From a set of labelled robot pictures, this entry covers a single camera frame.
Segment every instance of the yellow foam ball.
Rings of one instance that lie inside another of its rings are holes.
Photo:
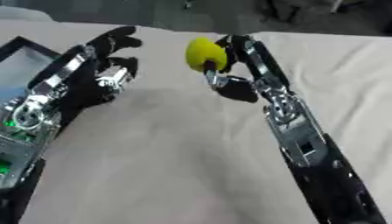
[[[204,71],[204,63],[208,60],[215,63],[217,70],[223,69],[228,63],[225,50],[208,38],[196,38],[189,43],[185,57],[189,67],[199,72]]]

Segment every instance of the wrinkled fabric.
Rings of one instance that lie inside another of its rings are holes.
[[[0,22],[64,52],[103,24]],[[317,223],[264,121],[265,101],[231,101],[185,63],[212,33],[139,27],[140,71],[110,104],[84,111],[52,143],[21,223]],[[270,49],[392,221],[392,39],[255,33]],[[245,66],[233,75],[247,77]]]

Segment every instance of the silver metal bracket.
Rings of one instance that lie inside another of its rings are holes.
[[[304,101],[269,70],[255,44],[257,42],[251,39],[245,43],[243,50],[257,68],[255,76],[259,79],[253,85],[270,103],[264,108],[264,113],[283,154],[300,167],[317,165],[328,151],[322,129]]]

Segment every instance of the white table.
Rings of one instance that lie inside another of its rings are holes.
[[[58,52],[113,28],[0,21]],[[184,60],[213,33],[139,27],[139,77],[116,101],[83,112],[45,154],[22,223],[316,223],[263,120],[264,102],[230,101]],[[392,39],[260,32],[392,221]],[[233,74],[247,74],[238,66]]]

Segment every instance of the screw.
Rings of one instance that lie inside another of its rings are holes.
[[[336,159],[336,160],[333,160],[332,167],[334,169],[339,169],[339,168],[343,167],[343,164],[340,162],[340,160]]]

